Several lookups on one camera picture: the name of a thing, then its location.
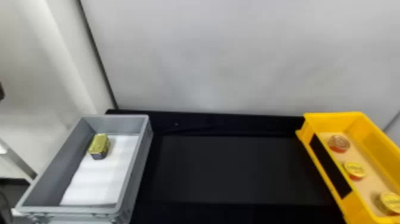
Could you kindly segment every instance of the tin can lid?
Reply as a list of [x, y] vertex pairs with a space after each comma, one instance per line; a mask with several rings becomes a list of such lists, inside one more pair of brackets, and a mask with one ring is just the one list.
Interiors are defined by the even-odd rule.
[[394, 213], [400, 213], [400, 196], [393, 192], [384, 192], [380, 195], [380, 201], [385, 208]]
[[348, 150], [350, 148], [350, 142], [340, 135], [332, 135], [332, 137], [329, 138], [328, 145], [329, 147], [335, 147], [340, 150]]
[[358, 178], [365, 177], [365, 170], [363, 166], [359, 163], [346, 161], [344, 164], [345, 170], [352, 176], [356, 176]]

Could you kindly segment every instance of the white foam insert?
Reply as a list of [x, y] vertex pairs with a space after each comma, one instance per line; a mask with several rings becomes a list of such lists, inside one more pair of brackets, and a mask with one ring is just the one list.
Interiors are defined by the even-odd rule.
[[139, 137], [108, 135], [108, 139], [111, 145], [104, 159], [94, 160], [89, 153], [83, 157], [61, 206], [102, 206], [118, 201]]

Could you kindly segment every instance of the black mat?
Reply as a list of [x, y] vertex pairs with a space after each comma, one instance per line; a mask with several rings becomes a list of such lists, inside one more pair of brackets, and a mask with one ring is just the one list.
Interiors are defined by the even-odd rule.
[[296, 138], [164, 136], [146, 169], [140, 200], [334, 204]]

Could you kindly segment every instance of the white backdrop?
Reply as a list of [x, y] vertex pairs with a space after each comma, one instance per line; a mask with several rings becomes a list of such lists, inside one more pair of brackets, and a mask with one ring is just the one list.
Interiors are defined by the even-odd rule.
[[399, 111], [398, 0], [81, 0], [120, 108]]

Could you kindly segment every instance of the black divider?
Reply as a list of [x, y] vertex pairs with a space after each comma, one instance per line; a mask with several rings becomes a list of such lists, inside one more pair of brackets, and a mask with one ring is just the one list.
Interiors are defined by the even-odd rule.
[[316, 135], [312, 136], [310, 146], [314, 151], [314, 154], [320, 161], [325, 172], [328, 174], [329, 179], [335, 186], [335, 189], [339, 193], [340, 197], [344, 198], [345, 196], [350, 194], [352, 191], [351, 187], [349, 186], [346, 179], [343, 177], [342, 173], [335, 165], [335, 162], [332, 160], [331, 156], [329, 156], [328, 152]]

